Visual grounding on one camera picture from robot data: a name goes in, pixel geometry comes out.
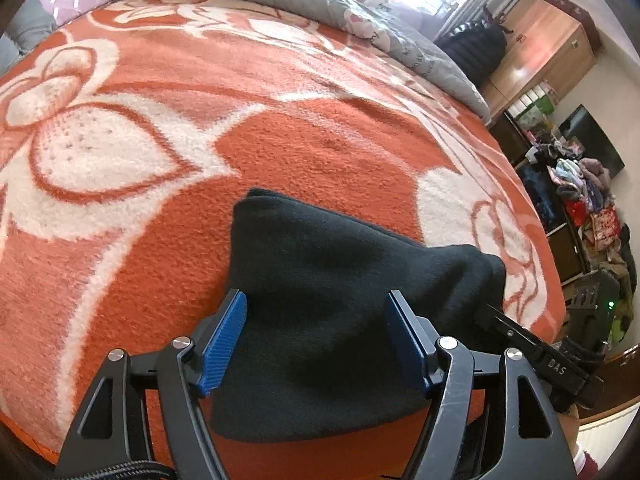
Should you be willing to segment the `person right hand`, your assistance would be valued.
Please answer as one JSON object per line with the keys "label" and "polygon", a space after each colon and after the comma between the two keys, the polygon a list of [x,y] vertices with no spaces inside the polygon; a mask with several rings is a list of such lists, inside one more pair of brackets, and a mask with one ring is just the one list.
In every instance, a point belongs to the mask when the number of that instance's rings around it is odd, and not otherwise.
{"label": "person right hand", "polygon": [[558,416],[567,445],[570,448],[570,454],[572,454],[573,458],[576,458],[579,453],[579,445],[577,443],[580,427],[578,408],[576,405],[572,405],[567,411],[558,413],[556,416]]}

